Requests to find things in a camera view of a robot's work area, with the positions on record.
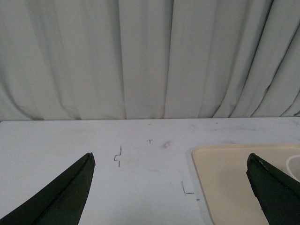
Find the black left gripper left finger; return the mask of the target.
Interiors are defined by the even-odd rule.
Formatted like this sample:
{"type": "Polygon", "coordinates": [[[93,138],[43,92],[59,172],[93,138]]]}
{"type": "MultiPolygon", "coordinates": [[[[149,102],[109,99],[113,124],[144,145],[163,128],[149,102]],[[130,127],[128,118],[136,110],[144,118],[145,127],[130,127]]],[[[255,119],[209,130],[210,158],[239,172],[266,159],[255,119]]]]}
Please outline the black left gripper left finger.
{"type": "Polygon", "coordinates": [[[95,168],[87,153],[37,192],[0,219],[2,225],[77,225],[85,207],[95,168]]]}

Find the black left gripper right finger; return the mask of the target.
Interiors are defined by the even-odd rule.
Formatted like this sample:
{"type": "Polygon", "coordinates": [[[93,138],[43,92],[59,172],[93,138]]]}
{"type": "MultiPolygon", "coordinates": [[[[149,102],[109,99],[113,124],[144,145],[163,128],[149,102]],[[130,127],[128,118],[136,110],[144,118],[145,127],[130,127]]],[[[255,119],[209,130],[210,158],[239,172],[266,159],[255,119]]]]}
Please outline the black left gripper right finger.
{"type": "Polygon", "coordinates": [[[247,178],[270,225],[300,223],[300,183],[258,155],[247,159],[247,178]]]}

